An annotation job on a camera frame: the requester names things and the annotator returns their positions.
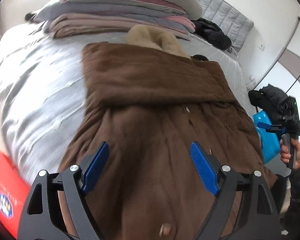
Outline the brown coat with fleece collar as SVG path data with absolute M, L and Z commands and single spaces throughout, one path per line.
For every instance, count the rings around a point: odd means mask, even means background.
M 193 239 L 213 195 L 190 157 L 194 141 L 237 172 L 261 171 L 255 126 L 217 62 L 129 44 L 82 50 L 85 117 L 59 166 L 80 163 L 107 142 L 110 155 L 87 203 L 106 239 Z

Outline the blue plastic stool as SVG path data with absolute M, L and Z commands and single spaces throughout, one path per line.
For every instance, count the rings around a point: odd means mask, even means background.
M 275 133 L 267 132 L 263 127 L 259 127 L 260 122 L 266 125 L 272 125 L 271 120 L 265 111 L 253 115 L 254 125 L 260 137 L 263 163 L 266 164 L 275 158 L 280 152 L 280 141 Z

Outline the black jacket on stool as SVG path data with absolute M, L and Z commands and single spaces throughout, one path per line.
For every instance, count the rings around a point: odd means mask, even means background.
M 279 120 L 279 105 L 288 95 L 281 89 L 267 85 L 259 90 L 248 92 L 250 103 L 266 112 L 273 125 L 281 124 Z

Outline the red cardboard box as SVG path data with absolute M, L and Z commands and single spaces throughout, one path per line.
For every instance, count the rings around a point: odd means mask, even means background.
M 0 239 L 16 239 L 30 186 L 11 159 L 0 150 Z

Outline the grey quilted headboard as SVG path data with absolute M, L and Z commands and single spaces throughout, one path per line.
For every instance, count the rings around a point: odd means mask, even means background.
M 245 17 L 225 0 L 198 0 L 202 6 L 202 18 L 217 24 L 230 38 L 232 48 L 239 52 L 254 27 L 254 22 Z

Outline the black jacket on bed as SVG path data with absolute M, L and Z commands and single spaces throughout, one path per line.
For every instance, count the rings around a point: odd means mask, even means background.
M 223 33 L 217 24 L 204 18 L 200 18 L 192 23 L 194 24 L 194 33 L 205 39 L 214 47 L 220 50 L 227 50 L 231 47 L 232 41 Z

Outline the grey checked bed cover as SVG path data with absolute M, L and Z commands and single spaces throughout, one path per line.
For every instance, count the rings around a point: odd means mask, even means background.
M 86 111 L 87 88 L 82 50 L 91 43 L 129 44 L 134 35 L 78 35 L 54 40 L 33 34 L 26 25 L 10 29 L 0 42 L 0 111 L 2 133 L 21 178 L 32 183 L 41 169 L 59 170 L 66 150 L 76 135 Z M 185 54 L 169 33 L 142 38 L 146 48 Z M 217 62 L 213 57 L 207 61 Z M 217 62 L 239 104 L 246 109 L 246 96 L 234 88 L 230 62 Z

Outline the stack of folded quilts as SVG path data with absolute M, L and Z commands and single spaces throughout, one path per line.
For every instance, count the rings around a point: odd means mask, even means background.
M 61 16 L 78 14 L 80 18 L 96 18 L 102 27 L 130 29 L 130 24 L 148 24 L 171 30 L 185 38 L 194 33 L 194 24 L 181 7 L 164 0 L 58 0 L 51 1 L 32 13 L 31 23 L 46 22 L 45 31 Z

